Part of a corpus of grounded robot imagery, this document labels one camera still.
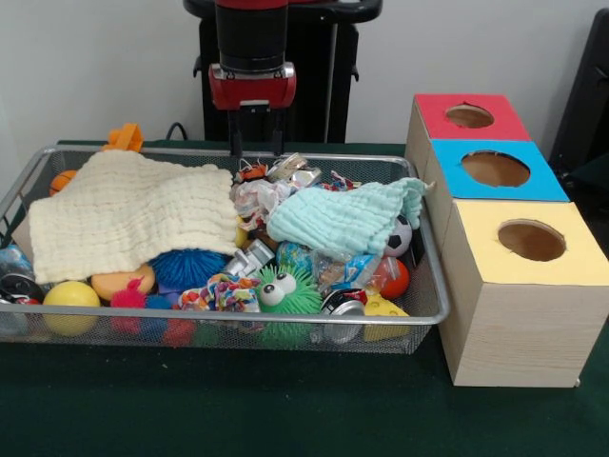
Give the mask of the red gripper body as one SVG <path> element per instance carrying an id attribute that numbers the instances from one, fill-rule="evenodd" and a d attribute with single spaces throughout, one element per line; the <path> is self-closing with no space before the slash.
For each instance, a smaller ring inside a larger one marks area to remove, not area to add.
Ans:
<path id="1" fill-rule="evenodd" d="M 215 108 L 226 111 L 248 106 L 286 109 L 296 93 L 296 70 L 291 62 L 285 62 L 278 70 L 261 73 L 228 71 L 220 64 L 212 64 L 208 81 Z"/>

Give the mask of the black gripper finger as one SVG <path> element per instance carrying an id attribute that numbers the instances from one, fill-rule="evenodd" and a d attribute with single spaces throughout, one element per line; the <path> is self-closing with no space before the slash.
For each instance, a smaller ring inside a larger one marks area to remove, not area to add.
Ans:
<path id="1" fill-rule="evenodd" d="M 230 110 L 227 113 L 227 119 L 230 155 L 241 157 L 243 155 L 243 140 L 240 126 L 240 112 L 238 110 Z"/>
<path id="2" fill-rule="evenodd" d="M 285 153 L 285 109 L 274 111 L 272 151 L 275 156 L 282 156 Z"/>

